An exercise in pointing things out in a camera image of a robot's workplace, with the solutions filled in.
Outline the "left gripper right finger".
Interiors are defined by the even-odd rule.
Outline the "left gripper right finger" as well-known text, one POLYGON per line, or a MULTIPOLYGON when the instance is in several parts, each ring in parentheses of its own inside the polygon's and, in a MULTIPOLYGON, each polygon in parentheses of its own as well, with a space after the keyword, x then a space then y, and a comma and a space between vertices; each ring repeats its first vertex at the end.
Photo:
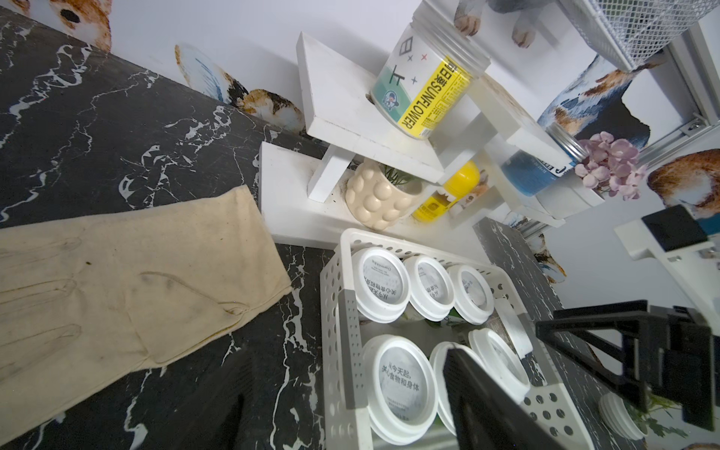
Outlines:
POLYGON ((535 336, 646 413, 652 385, 656 381, 653 323, 649 304, 644 300, 558 309, 552 319, 535 324, 535 336), (608 354, 622 364, 622 373, 616 374, 577 352, 563 341, 562 334, 570 334, 608 354))

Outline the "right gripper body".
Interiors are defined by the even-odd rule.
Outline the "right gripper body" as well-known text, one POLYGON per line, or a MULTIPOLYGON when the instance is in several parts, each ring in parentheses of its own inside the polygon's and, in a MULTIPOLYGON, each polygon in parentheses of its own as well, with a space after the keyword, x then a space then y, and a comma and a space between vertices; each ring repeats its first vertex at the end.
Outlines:
POLYGON ((714 431, 716 337, 710 324, 689 307, 649 309, 652 393, 681 405, 684 422, 714 431))

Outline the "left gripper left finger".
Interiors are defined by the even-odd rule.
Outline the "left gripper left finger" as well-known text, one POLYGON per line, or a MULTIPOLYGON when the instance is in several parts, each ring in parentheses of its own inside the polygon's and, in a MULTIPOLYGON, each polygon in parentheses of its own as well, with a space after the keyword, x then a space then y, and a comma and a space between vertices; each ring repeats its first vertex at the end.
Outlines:
POLYGON ((447 351, 442 368, 461 449, 560 449, 469 352, 447 351))

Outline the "yogurt cup back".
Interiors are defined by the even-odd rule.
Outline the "yogurt cup back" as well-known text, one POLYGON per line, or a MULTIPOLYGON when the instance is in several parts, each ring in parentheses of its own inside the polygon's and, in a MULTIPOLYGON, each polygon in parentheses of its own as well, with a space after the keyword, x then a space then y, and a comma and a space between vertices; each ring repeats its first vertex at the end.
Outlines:
POLYGON ((356 304, 360 314, 378 324, 395 322, 410 301, 410 279, 403 262, 381 247, 352 255, 356 304))
POLYGON ((410 300, 401 315, 407 323, 442 322, 455 306, 456 295, 447 270, 426 255, 407 258, 403 264, 410 279, 410 300))
POLYGON ((408 446, 431 428, 439 391, 429 358, 406 337, 380 335, 363 347, 370 427, 393 446, 408 446))
POLYGON ((447 270, 455 291, 455 304, 446 317, 454 326, 460 322, 481 326, 495 310, 494 296, 486 279, 467 264, 456 264, 447 270))

